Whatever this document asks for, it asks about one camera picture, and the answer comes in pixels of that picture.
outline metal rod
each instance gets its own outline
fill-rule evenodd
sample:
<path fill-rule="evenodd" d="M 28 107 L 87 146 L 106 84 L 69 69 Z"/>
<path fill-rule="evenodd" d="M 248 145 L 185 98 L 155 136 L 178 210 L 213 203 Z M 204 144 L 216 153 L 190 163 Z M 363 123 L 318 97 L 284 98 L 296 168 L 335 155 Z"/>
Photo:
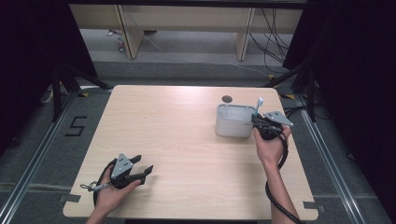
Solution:
<path fill-rule="evenodd" d="M 47 131 L 46 135 L 41 141 L 40 146 L 37 148 L 35 155 L 29 162 L 23 175 L 21 176 L 15 188 L 12 190 L 7 201 L 2 206 L 0 213 L 1 223 L 3 224 L 9 223 L 13 218 L 15 212 L 17 211 L 19 205 L 21 204 L 21 201 L 26 193 L 26 190 L 29 188 L 30 183 L 35 177 L 35 174 L 37 173 L 38 168 L 41 165 L 41 162 L 44 160 L 44 157 L 47 154 L 47 151 L 49 150 L 50 145 L 56 136 L 56 133 L 58 132 L 60 126 L 62 125 L 68 108 L 70 107 L 71 103 L 76 97 L 77 97 L 77 93 L 72 91 L 69 92 L 66 99 L 64 100 L 64 111 L 60 114 L 59 118 L 53 121 L 49 126 L 49 130 Z"/>
<path fill-rule="evenodd" d="M 302 95 L 297 94 L 297 105 L 304 105 L 304 98 Z M 340 196 L 341 201 L 344 204 L 347 214 L 351 220 L 351 223 L 366 223 L 361 210 L 352 195 L 345 179 L 343 178 L 340 170 L 334 159 L 332 158 L 332 154 L 330 150 L 327 148 L 325 141 L 323 140 L 320 131 L 318 130 L 318 126 L 315 122 L 312 122 L 309 118 L 309 115 L 306 111 L 302 111 L 302 115 L 305 121 L 306 126 L 308 127 L 309 132 L 315 141 L 315 144 L 318 148 L 318 152 L 323 159 L 323 162 L 326 166 L 327 171 L 329 172 L 330 178 L 334 183 L 334 187 Z"/>

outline floor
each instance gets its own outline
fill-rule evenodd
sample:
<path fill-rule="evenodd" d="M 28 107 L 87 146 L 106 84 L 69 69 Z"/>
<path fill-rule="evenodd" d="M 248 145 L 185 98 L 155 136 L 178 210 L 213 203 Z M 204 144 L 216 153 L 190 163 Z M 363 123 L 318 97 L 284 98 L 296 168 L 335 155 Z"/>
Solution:
<path fill-rule="evenodd" d="M 263 76 L 279 76 L 269 69 L 281 66 L 281 62 L 266 55 L 257 47 L 250 38 L 247 46 L 247 57 L 243 62 L 238 62 L 233 46 L 233 35 L 224 33 L 195 33 L 195 32 L 153 32 L 146 33 L 137 57 L 134 60 L 126 58 L 119 49 L 119 35 L 108 35 L 106 30 L 81 30 L 86 41 L 92 60 L 97 66 L 107 63 L 183 63 L 195 66 L 196 64 L 227 65 L 231 68 L 249 70 Z M 267 46 L 277 57 L 281 58 L 277 44 L 269 42 L 263 34 L 253 34 L 263 46 Z M 282 35 L 282 40 L 288 45 L 292 35 Z M 254 66 L 267 65 L 267 69 L 256 69 Z M 278 91 L 290 93 L 287 88 Z M 84 150 L 91 141 L 95 125 L 101 117 L 101 112 L 106 106 L 109 93 L 91 93 L 89 100 L 77 97 L 72 103 L 73 110 L 65 116 L 64 124 L 56 131 L 56 136 L 49 142 L 49 150 L 43 155 L 43 160 L 37 165 L 37 170 L 29 175 L 31 183 L 24 191 L 24 197 L 16 202 L 17 209 L 10 213 L 10 223 L 84 223 L 84 219 L 63 216 L 63 205 L 67 193 L 74 183 L 74 176 L 82 163 Z M 43 102 L 49 99 L 50 94 L 43 96 Z M 303 99 L 281 99 L 285 107 L 295 107 Z M 81 114 L 89 115 L 84 134 L 87 137 L 65 138 L 71 132 L 68 124 L 73 118 Z M 363 222 L 356 222 L 348 213 L 347 202 L 343 202 L 340 189 L 334 184 L 334 177 L 320 153 L 320 144 L 313 140 L 314 134 L 308 128 L 304 112 L 294 114 L 290 119 L 300 127 L 293 130 L 293 136 L 303 162 L 308 182 L 314 194 L 319 218 L 308 223 L 391 223 L 378 199 L 373 194 L 369 184 L 365 181 L 359 167 L 347 157 L 347 146 L 339 136 L 326 109 L 316 108 L 317 122 L 315 128 L 320 131 L 325 139 L 325 151 L 334 158 L 337 174 L 343 177 L 346 191 L 351 194 L 357 203 L 359 212 L 364 218 Z M 10 146 L 8 151 L 0 158 L 0 204 L 5 205 L 12 196 L 13 190 L 21 181 L 27 171 L 27 164 L 33 160 L 42 140 L 52 127 L 50 121 L 52 105 L 43 104 L 33 114 L 31 121 L 20 134 L 23 141 L 18 146 Z M 123 220 L 108 219 L 106 223 L 123 223 Z"/>

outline table surface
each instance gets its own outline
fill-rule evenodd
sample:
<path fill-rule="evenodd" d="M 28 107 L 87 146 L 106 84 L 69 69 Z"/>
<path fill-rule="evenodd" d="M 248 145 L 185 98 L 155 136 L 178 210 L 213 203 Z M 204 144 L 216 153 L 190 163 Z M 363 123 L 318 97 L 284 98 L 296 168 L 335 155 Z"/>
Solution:
<path fill-rule="evenodd" d="M 254 137 L 216 135 L 216 110 L 222 96 L 232 104 L 252 105 L 262 97 L 260 112 L 279 110 L 274 89 L 184 86 L 117 86 L 92 138 L 67 202 L 67 217 L 88 217 L 92 193 L 80 184 L 98 179 L 105 166 L 124 153 L 142 155 L 132 173 L 150 165 L 153 172 L 121 207 L 110 214 L 120 218 L 160 219 L 270 219 L 265 172 L 256 154 Z M 290 197 L 303 220 L 318 217 L 304 209 L 313 202 L 292 135 L 289 156 L 281 173 Z"/>

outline black cord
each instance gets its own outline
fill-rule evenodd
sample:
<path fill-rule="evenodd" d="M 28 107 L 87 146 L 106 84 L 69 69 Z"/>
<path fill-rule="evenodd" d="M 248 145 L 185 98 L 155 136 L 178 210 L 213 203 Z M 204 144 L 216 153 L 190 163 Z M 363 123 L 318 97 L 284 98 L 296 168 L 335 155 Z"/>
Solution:
<path fill-rule="evenodd" d="M 283 156 L 282 159 L 280 160 L 277 168 L 280 170 L 280 168 L 282 168 L 283 164 L 286 161 L 286 158 L 289 155 L 289 146 L 288 146 L 288 141 L 286 139 L 286 135 L 285 134 L 277 134 L 277 137 L 280 139 L 280 141 L 282 142 L 282 146 L 283 146 Z M 277 208 L 279 209 L 279 211 L 281 211 L 283 214 L 285 214 L 285 216 L 287 216 L 288 218 L 290 218 L 293 222 L 297 223 L 297 224 L 303 224 L 304 222 L 302 222 L 299 218 L 297 218 L 294 214 L 292 214 L 291 212 L 289 212 L 286 208 L 284 208 L 282 205 L 280 205 L 280 203 L 278 203 L 276 201 L 276 199 L 274 198 L 274 196 L 271 193 L 271 190 L 268 186 L 268 181 L 265 183 L 265 193 L 267 194 L 268 199 L 271 201 L 271 203 Z"/>

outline small container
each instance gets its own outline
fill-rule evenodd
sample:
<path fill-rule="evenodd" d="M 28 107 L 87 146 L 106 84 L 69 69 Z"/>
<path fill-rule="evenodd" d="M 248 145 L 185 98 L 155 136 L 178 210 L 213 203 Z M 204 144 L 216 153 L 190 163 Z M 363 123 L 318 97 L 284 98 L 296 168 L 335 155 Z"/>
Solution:
<path fill-rule="evenodd" d="M 251 115 L 256 109 L 250 105 L 218 105 L 216 134 L 231 137 L 250 137 L 253 130 Z"/>

